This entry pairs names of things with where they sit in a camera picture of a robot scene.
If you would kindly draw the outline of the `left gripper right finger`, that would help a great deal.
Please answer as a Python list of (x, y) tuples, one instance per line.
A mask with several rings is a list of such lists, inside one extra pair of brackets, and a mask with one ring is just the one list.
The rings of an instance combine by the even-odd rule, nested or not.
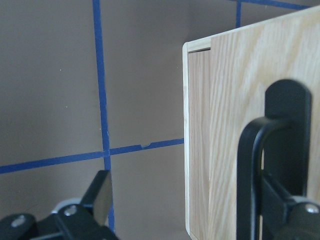
[(263, 240), (320, 238), (320, 203), (290, 194), (266, 172), (262, 175), (261, 216)]

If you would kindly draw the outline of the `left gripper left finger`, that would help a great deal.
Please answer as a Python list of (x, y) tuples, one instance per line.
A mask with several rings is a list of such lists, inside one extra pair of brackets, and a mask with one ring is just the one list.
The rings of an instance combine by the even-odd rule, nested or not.
[(84, 196), (60, 202), (43, 220), (15, 213), (0, 221), (2, 240), (116, 240), (106, 226), (113, 201), (111, 172), (97, 172)]

